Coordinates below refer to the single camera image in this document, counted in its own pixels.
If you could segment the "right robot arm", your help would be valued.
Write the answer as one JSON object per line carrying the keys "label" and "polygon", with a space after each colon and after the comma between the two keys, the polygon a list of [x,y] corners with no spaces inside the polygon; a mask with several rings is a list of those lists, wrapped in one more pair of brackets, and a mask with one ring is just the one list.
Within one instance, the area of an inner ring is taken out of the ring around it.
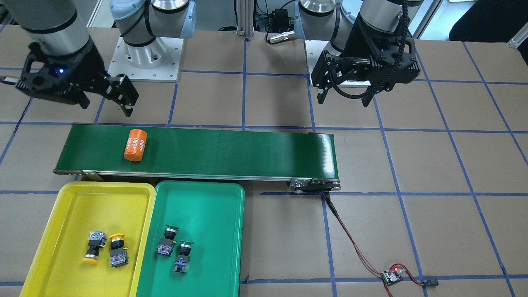
{"label": "right robot arm", "polygon": [[87,109],[87,93],[115,102],[130,117],[139,98],[133,81],[175,82],[181,47],[196,27],[192,0],[2,0],[28,34],[18,78],[1,82],[37,99]]}

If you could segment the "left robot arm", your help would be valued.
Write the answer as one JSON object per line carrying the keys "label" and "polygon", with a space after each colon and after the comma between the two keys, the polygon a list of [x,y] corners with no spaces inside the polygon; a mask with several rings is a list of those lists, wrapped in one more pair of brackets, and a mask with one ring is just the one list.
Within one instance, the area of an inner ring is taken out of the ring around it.
{"label": "left robot arm", "polygon": [[328,41],[311,72],[323,104],[329,90],[366,107],[376,94],[420,73],[409,25],[421,0],[297,0],[294,32],[301,40]]}

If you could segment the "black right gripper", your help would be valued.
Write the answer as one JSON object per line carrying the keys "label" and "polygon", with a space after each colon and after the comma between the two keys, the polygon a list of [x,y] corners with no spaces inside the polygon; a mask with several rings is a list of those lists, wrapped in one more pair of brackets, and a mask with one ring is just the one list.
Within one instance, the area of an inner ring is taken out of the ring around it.
{"label": "black right gripper", "polygon": [[85,92],[95,93],[112,100],[130,117],[139,93],[125,74],[108,76],[104,61],[93,40],[66,56],[50,56],[42,51],[38,42],[28,46],[16,89],[33,98],[87,109],[90,100]]}

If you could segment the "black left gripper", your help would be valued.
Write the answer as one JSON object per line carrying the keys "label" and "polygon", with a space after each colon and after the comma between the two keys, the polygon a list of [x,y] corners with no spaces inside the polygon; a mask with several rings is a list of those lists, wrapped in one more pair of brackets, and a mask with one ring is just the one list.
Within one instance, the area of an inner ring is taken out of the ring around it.
{"label": "black left gripper", "polygon": [[344,96],[338,85],[346,80],[371,83],[362,98],[362,105],[368,107],[376,94],[390,92],[395,84],[416,79],[421,70],[408,29],[411,18],[407,14],[395,14],[390,20],[395,23],[382,29],[359,14],[339,58],[322,51],[311,73],[319,104],[324,103],[331,89]]}

